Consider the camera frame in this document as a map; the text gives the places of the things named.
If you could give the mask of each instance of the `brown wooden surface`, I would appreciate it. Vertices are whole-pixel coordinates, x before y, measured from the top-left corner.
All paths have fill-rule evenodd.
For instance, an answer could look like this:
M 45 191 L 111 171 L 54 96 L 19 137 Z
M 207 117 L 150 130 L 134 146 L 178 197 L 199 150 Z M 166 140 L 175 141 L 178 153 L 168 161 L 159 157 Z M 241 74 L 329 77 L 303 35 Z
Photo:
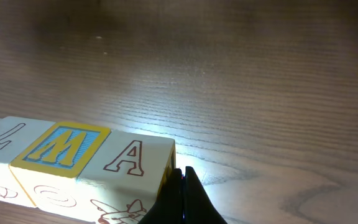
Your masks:
M 228 223 L 358 223 L 358 3 L 0 0 L 5 116 L 174 138 Z

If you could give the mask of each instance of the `wooden table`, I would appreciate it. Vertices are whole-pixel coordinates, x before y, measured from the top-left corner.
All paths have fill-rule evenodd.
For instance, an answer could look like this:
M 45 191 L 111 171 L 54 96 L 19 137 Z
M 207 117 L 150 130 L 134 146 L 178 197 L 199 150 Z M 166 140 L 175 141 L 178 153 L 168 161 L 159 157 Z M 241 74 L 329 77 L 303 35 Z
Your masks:
M 358 3 L 0 0 L 5 116 L 174 138 L 228 223 L 358 223 Z

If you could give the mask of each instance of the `yellow letter m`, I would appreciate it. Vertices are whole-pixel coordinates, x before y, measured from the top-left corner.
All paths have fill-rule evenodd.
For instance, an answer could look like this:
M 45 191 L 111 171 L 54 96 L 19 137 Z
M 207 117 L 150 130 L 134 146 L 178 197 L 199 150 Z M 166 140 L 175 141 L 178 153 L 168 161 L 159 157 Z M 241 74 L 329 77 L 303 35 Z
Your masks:
M 57 157 L 67 149 L 68 152 L 66 156 L 58 163 L 63 166 L 72 166 L 75 154 L 77 153 L 78 149 L 80 148 L 86 136 L 86 132 L 81 132 L 80 134 L 75 136 L 72 140 L 68 141 L 68 138 L 71 136 L 72 132 L 73 130 L 68 130 L 64 132 L 59 137 L 55 138 L 50 143 L 48 143 L 46 146 L 41 147 L 39 150 L 33 152 L 27 157 L 29 159 L 38 160 L 48 150 L 51 150 L 49 155 L 42 158 L 42 161 L 56 163 Z

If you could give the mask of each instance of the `yellow frame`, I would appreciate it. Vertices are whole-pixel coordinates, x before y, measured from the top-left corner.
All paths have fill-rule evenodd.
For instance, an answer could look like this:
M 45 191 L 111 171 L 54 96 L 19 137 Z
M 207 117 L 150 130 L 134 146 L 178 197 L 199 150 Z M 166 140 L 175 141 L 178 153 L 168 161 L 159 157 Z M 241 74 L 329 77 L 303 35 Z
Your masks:
M 78 160 L 76 164 L 71 169 L 62 169 L 57 167 L 51 167 L 43 164 L 37 164 L 34 162 L 24 161 L 23 159 L 35 149 L 42 141 L 46 140 L 57 128 L 66 127 L 66 128 L 75 128 L 75 129 L 84 129 L 85 131 L 97 131 L 100 132 L 99 136 L 92 142 L 88 150 L 83 154 L 83 156 Z M 111 130 L 109 128 L 93 126 L 88 124 L 80 124 L 74 122 L 59 122 L 55 123 L 50 127 L 45 133 L 43 133 L 37 140 L 35 140 L 27 149 L 20 153 L 10 164 L 9 166 L 29 169 L 37 172 L 44 172 L 47 174 L 59 175 L 62 177 L 74 178 L 77 177 L 82 170 L 85 168 L 87 163 L 91 160 L 93 155 L 103 144 L 106 138 L 109 136 Z

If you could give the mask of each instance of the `letter a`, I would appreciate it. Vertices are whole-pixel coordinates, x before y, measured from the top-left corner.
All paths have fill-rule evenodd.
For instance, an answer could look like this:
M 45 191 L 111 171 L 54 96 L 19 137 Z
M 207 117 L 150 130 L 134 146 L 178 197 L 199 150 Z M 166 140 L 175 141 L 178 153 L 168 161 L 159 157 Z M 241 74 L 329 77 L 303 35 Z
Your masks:
M 104 166 L 104 170 L 118 172 L 122 162 L 133 164 L 127 174 L 143 176 L 142 141 L 133 140 L 111 163 Z

